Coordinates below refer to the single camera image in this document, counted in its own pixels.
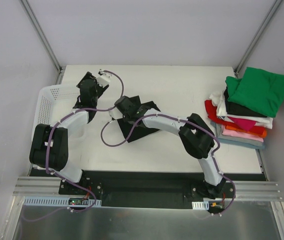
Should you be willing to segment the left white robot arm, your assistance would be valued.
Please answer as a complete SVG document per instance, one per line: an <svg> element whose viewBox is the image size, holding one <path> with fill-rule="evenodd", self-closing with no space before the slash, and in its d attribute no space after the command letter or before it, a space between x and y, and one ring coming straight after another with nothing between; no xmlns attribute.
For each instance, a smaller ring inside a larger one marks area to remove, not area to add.
<svg viewBox="0 0 284 240"><path fill-rule="evenodd" d="M77 84L79 95L67 118L54 123L36 125L29 154L29 161L48 174L57 173L71 181L70 188L78 195L87 191L88 183L82 179L83 170L69 160L69 137L90 123L97 113L98 99L107 90L110 77L99 72L95 77L87 72Z"/></svg>

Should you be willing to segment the black graphic t-shirt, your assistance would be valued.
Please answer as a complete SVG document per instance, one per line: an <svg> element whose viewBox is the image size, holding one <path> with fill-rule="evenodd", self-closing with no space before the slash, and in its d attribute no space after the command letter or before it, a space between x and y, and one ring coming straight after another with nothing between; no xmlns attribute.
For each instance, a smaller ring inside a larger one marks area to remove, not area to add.
<svg viewBox="0 0 284 240"><path fill-rule="evenodd" d="M157 105L153 101L145 102L145 103L142 103L142 104L146 104L146 105L150 106L151 109L155 109L157 111L160 111L160 109L157 107ZM156 133L156 132L159 131L159 129L157 129L157 128L146 127L141 120L136 124L135 128L133 129L132 133L130 134L131 129L132 129L132 127L135 123L130 124L130 123L124 122L122 119L118 119L117 123L118 123L118 125L119 125L119 127L122 131L124 138L126 139L127 137L129 137L128 140L127 140L128 143L139 140L143 137L146 137L150 134L153 134L153 133Z"/></svg>

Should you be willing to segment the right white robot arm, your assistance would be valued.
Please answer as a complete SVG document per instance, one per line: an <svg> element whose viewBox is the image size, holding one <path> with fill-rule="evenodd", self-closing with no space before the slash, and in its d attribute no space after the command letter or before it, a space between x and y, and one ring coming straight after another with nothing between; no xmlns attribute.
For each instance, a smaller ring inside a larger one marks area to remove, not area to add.
<svg viewBox="0 0 284 240"><path fill-rule="evenodd" d="M158 131L178 136L204 173L203 182L196 187L198 193L215 199L224 192L226 180L214 156L215 136L198 114L192 113L186 118L164 114L153 102L141 103L138 96L122 96L114 106L121 114L117 122L129 143Z"/></svg>

